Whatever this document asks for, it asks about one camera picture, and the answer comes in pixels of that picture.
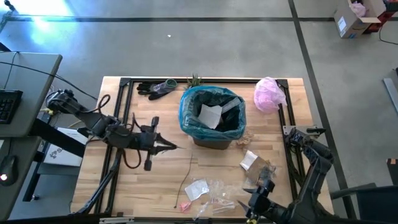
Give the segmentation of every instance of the wooden table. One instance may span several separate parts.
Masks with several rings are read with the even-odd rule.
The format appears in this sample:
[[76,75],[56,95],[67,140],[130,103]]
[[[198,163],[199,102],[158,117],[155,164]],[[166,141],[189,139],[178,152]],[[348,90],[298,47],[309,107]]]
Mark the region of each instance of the wooden table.
[[[104,114],[113,114],[120,78],[104,77],[103,79],[99,96],[110,94],[112,97],[111,101],[102,109]],[[303,80],[301,78],[289,78],[288,82],[297,125],[313,125]],[[190,136],[181,131],[177,116],[184,86],[184,84],[179,84],[176,91],[155,101],[149,101],[147,97],[138,95],[136,87],[134,87],[130,112],[135,112],[138,123],[150,124],[153,116],[159,116],[160,122],[157,132],[162,133],[165,139],[184,149],[167,151],[155,156],[152,160],[152,171],[150,172],[144,171],[143,165],[132,170],[122,163],[113,214],[123,212],[124,216],[134,217],[194,217],[201,205],[209,201],[209,195],[202,195],[198,200],[195,200],[187,213],[182,213],[178,207],[174,208],[174,205],[177,194],[180,194],[178,205],[181,202],[187,202],[188,197],[184,188],[194,180],[202,178],[205,178],[209,185],[217,180],[222,181],[224,185],[228,185],[226,189],[230,189],[230,200],[248,201],[250,195],[241,190],[246,180],[244,171],[239,166],[244,157],[243,150],[235,142],[232,142],[229,148],[224,151],[200,147],[193,143]],[[253,102],[255,85],[253,84],[222,84],[218,86],[229,88],[245,99],[247,129],[254,134],[248,149],[277,166],[277,174],[274,179],[275,189],[270,194],[270,199],[287,206],[292,202],[292,194],[278,113],[266,115],[255,107]],[[123,103],[120,111],[119,117],[123,115]],[[129,115],[128,123],[131,123],[131,120],[132,113]],[[105,151],[106,145],[102,142],[93,142],[87,146],[73,196],[72,211],[81,208],[98,187]],[[126,152],[130,165],[137,164],[137,152],[135,150],[126,150]],[[193,156],[191,171],[183,183],[181,191],[178,192],[178,188],[188,172],[191,155]],[[142,158],[143,160],[146,158],[146,153],[143,153]],[[303,160],[304,166],[308,169],[308,160],[305,157]],[[109,185],[104,194],[103,210],[108,200],[108,192]],[[318,200],[329,212],[333,213],[326,182],[323,184]],[[213,215],[213,208],[215,207],[209,205],[203,215],[215,218],[244,217],[243,209],[240,206]]]

